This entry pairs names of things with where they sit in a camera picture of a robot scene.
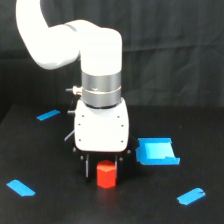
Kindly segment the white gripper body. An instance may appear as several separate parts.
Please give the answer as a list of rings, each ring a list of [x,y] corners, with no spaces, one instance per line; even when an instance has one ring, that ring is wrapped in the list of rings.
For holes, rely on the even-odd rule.
[[[114,155],[119,161],[133,156],[139,146],[130,134],[129,116],[124,99],[114,107],[92,108],[79,99],[74,114],[74,150],[89,164],[91,154]]]

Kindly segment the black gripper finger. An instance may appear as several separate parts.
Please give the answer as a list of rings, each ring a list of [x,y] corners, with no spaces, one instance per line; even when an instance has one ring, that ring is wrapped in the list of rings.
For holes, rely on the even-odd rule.
[[[118,155],[115,156],[116,180],[120,182],[123,178],[124,159]]]
[[[89,166],[90,166],[90,157],[89,154],[87,154],[83,160],[83,166],[84,166],[84,174],[85,174],[85,180],[86,182],[89,182],[90,180],[90,171],[89,171]]]

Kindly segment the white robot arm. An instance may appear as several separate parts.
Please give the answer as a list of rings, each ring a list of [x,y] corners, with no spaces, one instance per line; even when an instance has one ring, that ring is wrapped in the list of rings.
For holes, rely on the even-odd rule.
[[[133,151],[129,116],[121,97],[122,36],[111,28],[86,20],[50,27],[41,0],[16,0],[16,24],[32,59],[53,70],[79,61],[81,85],[70,91],[79,97],[74,115],[74,145],[90,176],[92,153],[112,154],[115,177],[123,173],[123,159]]]

